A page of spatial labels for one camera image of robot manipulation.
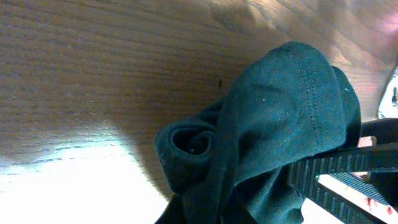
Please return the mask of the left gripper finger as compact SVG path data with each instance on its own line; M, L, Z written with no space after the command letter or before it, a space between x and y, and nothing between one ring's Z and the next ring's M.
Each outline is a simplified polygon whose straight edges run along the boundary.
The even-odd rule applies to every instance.
M383 223L382 220L318 182L322 174L396 172L397 143L309 157L289 165L287 184L344 223Z

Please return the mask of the black t-shirt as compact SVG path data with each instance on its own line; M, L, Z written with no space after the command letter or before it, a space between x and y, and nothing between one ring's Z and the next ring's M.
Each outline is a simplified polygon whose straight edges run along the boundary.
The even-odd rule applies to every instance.
M173 192L159 223L302 223L289 164L355 147L360 132L346 75L307 44L283 44L222 100L159 131L154 148Z

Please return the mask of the white printed garment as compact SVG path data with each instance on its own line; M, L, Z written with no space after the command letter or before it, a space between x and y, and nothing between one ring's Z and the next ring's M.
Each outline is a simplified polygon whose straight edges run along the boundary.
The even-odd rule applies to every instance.
M393 71L379 104L379 119L397 118L397 68Z

